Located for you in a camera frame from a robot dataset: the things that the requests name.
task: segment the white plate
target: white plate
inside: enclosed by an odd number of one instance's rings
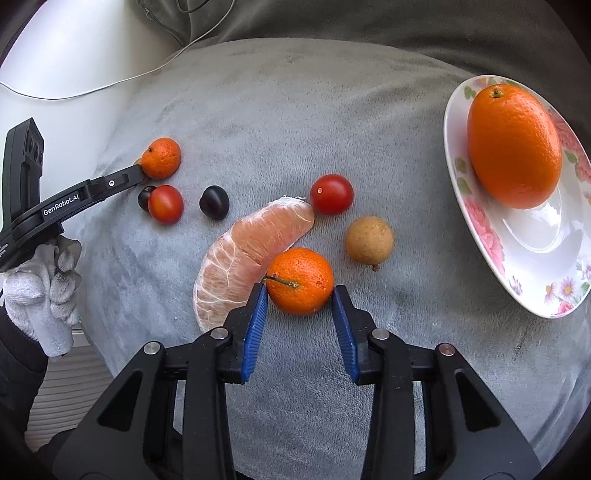
[[[509,83],[548,110],[563,148],[558,186],[539,207],[515,210],[494,200],[477,180],[467,147],[467,117],[487,85]],[[482,255],[499,281],[526,309],[544,318],[571,313],[591,283],[591,164],[562,116],[530,88],[499,76],[463,82],[450,97],[443,139],[453,189]]]

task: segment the white glove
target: white glove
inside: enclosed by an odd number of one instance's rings
[[[76,290],[81,277],[74,270],[82,247],[60,236],[57,245],[39,245],[33,258],[4,273],[0,301],[14,325],[39,341],[47,356],[68,353],[72,326],[80,321]]]

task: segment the orange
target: orange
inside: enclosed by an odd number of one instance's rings
[[[181,163],[181,148],[171,138],[159,138],[150,144],[139,163],[151,179],[167,179]]]
[[[273,303],[293,315],[318,312],[335,285],[328,261],[307,248],[290,248],[277,255],[265,278]]]
[[[513,85],[481,90],[468,114],[468,150],[484,188],[516,209],[536,207],[560,178],[562,149],[550,115]]]

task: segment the white cable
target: white cable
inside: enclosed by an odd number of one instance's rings
[[[70,95],[70,96],[67,96],[67,97],[57,97],[57,98],[38,97],[36,95],[29,95],[27,93],[22,93],[22,92],[19,92],[18,90],[15,90],[10,85],[7,85],[6,83],[4,83],[1,80],[0,80],[0,85],[2,85],[4,88],[7,88],[11,92],[16,93],[17,95],[21,95],[21,96],[27,97],[27,98],[34,98],[35,100],[69,100],[71,98],[78,98],[78,97],[82,97],[84,95],[88,95],[89,93],[95,93],[95,92],[98,92],[100,90],[105,90],[106,88],[110,88],[112,86],[119,85],[120,83],[127,82],[129,80],[135,80],[137,78],[143,77],[144,75],[149,75],[150,73],[154,73],[154,72],[157,72],[160,69],[163,69],[166,65],[168,65],[170,62],[172,62],[175,58],[177,58],[181,53],[183,53],[185,50],[187,50],[195,42],[198,42],[199,40],[202,40],[203,38],[207,37],[213,30],[215,30],[226,19],[226,17],[232,11],[232,8],[234,8],[234,4],[235,3],[236,3],[236,0],[232,0],[232,3],[230,4],[230,8],[228,8],[228,11],[226,12],[226,14],[212,28],[210,28],[208,31],[206,31],[200,37],[197,37],[195,40],[193,40],[192,42],[190,42],[185,47],[181,48],[178,52],[176,52],[176,54],[168,62],[164,63],[160,67],[156,67],[154,70],[150,70],[149,72],[140,73],[138,75],[135,75],[133,77],[129,77],[127,79],[117,80],[116,82],[110,83],[108,85],[103,85],[102,87],[98,87],[98,88],[95,88],[95,89],[92,89],[92,90],[88,90],[87,92],[82,92],[82,93],[77,93],[75,95]]]

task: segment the pink flower pattern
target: pink flower pattern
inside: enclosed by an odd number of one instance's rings
[[[586,181],[587,183],[591,183],[591,165],[589,165],[587,155],[585,155],[585,153],[582,153],[580,155],[577,155],[577,158],[579,159],[579,161],[574,167],[574,172],[577,174],[577,178],[580,181]],[[589,202],[589,197],[585,195],[585,198],[587,199],[588,203],[591,203]]]
[[[474,83],[478,89],[482,90],[487,85],[488,78],[483,77],[483,78],[476,79],[476,81]]]
[[[562,148],[571,152],[577,157],[577,164],[574,167],[577,177],[580,181],[591,183],[591,164],[589,164],[589,159],[587,158],[581,143],[579,140],[577,140],[574,132],[570,129],[568,124],[556,110],[551,108],[548,110],[548,113],[550,114],[550,118],[556,127]]]
[[[523,293],[523,290],[521,288],[521,283],[519,280],[517,280],[515,278],[515,276],[513,275],[511,277],[511,279],[509,280],[509,285],[511,286],[511,288],[513,289],[513,291],[517,294],[517,295],[521,295]]]
[[[568,312],[569,310],[572,310],[574,307],[571,303],[567,302],[567,301],[561,301],[560,305],[558,306],[558,315],[561,315],[563,313]]]
[[[574,297],[574,280],[566,277],[560,284],[560,293],[563,300],[572,300]]]
[[[464,206],[468,211],[474,230],[478,234],[482,245],[484,245],[486,253],[504,277],[505,267],[503,266],[503,261],[505,260],[505,254],[503,253],[503,246],[501,245],[499,236],[491,228],[491,224],[489,223],[484,210],[476,200],[472,197],[468,197],[464,200]]]

